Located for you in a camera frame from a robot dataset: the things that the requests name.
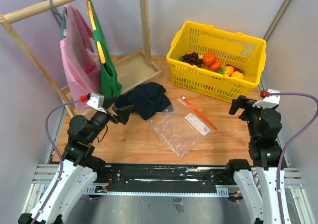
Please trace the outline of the clear zip top bag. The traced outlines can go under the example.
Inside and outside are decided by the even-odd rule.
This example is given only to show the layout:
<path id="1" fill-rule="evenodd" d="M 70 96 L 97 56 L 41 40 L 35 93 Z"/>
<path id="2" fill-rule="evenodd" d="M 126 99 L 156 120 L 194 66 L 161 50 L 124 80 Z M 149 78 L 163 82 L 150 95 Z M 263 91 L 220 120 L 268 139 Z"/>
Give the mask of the clear zip top bag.
<path id="1" fill-rule="evenodd" d="M 163 144 L 179 158 L 218 130 L 185 96 L 152 119 L 151 126 Z"/>

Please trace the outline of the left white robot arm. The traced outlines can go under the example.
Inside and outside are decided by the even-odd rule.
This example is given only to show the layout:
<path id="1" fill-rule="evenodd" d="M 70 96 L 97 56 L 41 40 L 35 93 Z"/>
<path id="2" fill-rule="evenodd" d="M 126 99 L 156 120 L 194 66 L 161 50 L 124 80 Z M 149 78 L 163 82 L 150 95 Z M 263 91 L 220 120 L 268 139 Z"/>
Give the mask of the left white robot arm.
<path id="1" fill-rule="evenodd" d="M 21 214 L 20 224 L 63 224 L 84 191 L 95 181 L 106 177 L 106 163 L 92 156 L 93 141 L 108 122 L 127 124 L 133 105 L 113 107 L 116 97 L 105 98 L 99 93 L 82 95 L 69 104 L 85 103 L 96 110 L 90 118 L 76 115 L 71 118 L 68 143 L 58 153 L 59 168 L 38 204 L 29 213 Z"/>

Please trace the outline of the yellow bell pepper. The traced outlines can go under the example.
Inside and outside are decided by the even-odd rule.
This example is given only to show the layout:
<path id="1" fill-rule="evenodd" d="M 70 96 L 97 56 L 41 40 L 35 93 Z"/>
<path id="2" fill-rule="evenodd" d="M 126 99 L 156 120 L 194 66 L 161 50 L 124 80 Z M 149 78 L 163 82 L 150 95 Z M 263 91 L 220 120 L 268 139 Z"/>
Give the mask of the yellow bell pepper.
<path id="1" fill-rule="evenodd" d="M 244 74 L 240 73 L 239 71 L 235 71 L 232 73 L 231 77 L 238 78 L 238 79 L 244 79 Z"/>

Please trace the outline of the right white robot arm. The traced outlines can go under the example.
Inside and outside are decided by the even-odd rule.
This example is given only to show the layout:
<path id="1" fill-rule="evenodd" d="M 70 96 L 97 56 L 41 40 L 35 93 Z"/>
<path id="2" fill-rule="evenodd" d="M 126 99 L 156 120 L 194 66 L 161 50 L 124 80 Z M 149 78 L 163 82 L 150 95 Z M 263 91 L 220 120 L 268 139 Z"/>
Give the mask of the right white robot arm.
<path id="1" fill-rule="evenodd" d="M 289 224 L 291 218 L 285 193 L 282 149 L 277 136 L 282 128 L 281 114 L 276 111 L 279 98 L 256 101 L 241 95 L 232 100 L 229 110 L 247 122 L 249 155 L 255 171 L 245 159 L 231 159 L 225 178 L 239 187 L 252 224 Z"/>

